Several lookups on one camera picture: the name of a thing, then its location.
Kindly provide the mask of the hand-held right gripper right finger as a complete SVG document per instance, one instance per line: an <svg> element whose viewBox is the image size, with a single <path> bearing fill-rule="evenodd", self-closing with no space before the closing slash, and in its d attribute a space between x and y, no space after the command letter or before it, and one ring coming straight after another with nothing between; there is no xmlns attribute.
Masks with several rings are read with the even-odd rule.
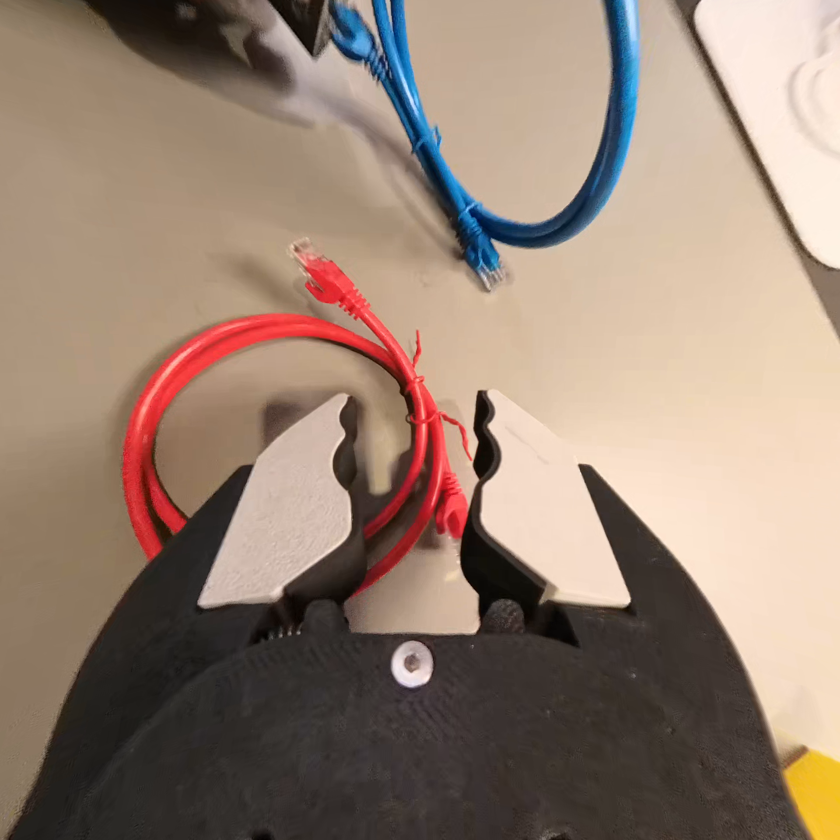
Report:
<svg viewBox="0 0 840 840"><path fill-rule="evenodd" d="M498 389L479 391L477 483L460 567L478 596L534 614L556 602L622 610L627 583L572 446Z"/></svg>

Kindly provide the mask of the instruction board on white stand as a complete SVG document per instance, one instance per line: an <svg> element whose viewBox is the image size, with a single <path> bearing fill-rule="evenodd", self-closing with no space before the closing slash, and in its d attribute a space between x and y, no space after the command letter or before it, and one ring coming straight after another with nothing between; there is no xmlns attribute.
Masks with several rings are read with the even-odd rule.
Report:
<svg viewBox="0 0 840 840"><path fill-rule="evenodd" d="M702 1L693 23L808 254L839 268L839 2Z"/></svg>

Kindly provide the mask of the yellow plastic bin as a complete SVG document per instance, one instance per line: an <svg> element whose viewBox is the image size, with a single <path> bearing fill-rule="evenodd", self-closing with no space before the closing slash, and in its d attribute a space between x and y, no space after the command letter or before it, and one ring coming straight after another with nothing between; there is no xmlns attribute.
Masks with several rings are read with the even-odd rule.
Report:
<svg viewBox="0 0 840 840"><path fill-rule="evenodd" d="M839 762L807 750L785 770L792 800L813 839L839 839Z"/></svg>

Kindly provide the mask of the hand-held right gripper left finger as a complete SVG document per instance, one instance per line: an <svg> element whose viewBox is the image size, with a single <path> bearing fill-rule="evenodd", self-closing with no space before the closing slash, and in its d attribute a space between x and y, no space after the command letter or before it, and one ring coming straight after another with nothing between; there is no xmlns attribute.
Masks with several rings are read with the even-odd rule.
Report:
<svg viewBox="0 0 840 840"><path fill-rule="evenodd" d="M344 604L367 571L356 475L356 401L333 395L258 456L197 599L213 610Z"/></svg>

